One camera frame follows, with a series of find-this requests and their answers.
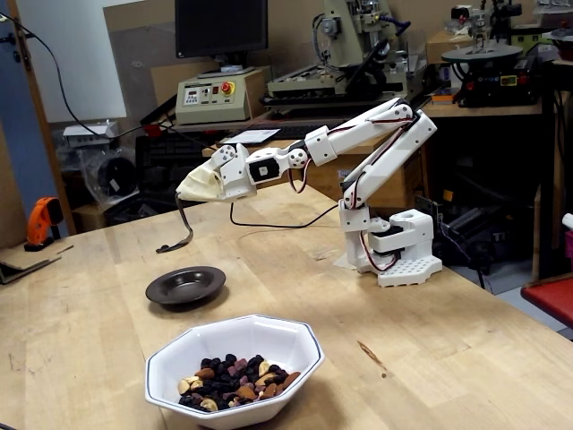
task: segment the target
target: bowl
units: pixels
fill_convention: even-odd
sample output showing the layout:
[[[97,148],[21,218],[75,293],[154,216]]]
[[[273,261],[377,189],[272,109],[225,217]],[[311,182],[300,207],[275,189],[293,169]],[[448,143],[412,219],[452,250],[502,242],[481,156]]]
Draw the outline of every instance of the bowl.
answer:
[[[179,381],[193,376],[203,358],[226,354],[247,360],[259,354],[272,365],[301,375],[281,395],[250,405],[210,413],[179,405]],[[303,322],[260,315],[214,322],[186,331],[147,360],[145,399],[215,430],[250,426],[276,416],[323,361],[319,342],[311,327]]]
[[[214,267],[188,267],[155,279],[145,295],[160,305],[183,305],[217,293],[226,280],[225,273]]]

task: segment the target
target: computer monitor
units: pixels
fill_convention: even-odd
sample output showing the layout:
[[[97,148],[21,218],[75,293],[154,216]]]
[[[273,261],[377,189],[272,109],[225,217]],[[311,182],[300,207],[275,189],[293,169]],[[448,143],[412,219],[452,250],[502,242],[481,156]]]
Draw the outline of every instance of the computer monitor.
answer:
[[[177,56],[233,55],[269,46],[268,0],[175,0]]]

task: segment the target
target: small black dish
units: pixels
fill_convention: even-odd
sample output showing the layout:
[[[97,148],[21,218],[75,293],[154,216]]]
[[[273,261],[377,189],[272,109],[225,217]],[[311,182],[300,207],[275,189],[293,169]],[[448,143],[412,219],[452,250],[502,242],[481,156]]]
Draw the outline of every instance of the small black dish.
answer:
[[[160,305],[183,305],[218,293],[226,280],[214,267],[188,267],[155,279],[145,295]]]

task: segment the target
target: paper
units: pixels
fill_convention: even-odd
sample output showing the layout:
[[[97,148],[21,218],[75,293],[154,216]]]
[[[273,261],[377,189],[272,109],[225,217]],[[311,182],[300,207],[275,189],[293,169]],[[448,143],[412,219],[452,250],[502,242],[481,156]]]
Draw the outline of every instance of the paper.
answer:
[[[248,130],[235,137],[227,139],[225,144],[230,143],[262,143],[271,136],[277,134],[280,130]]]

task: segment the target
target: robotic arm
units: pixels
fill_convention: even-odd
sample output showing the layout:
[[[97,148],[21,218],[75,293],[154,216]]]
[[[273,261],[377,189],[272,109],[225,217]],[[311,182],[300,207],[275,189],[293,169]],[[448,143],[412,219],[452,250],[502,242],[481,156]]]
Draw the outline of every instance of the robotic arm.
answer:
[[[249,155],[243,145],[224,146],[189,174],[177,192],[186,201],[235,202],[254,196],[258,184],[279,179],[290,169],[306,172],[311,161],[321,166],[391,134],[342,184],[344,197],[338,205],[348,262],[361,273],[378,273],[382,287],[423,283],[441,270],[441,261],[432,255],[432,217],[411,210],[389,222],[371,219],[367,201],[436,131],[421,110],[414,112],[404,100],[393,99],[333,130],[323,126],[287,149]]]

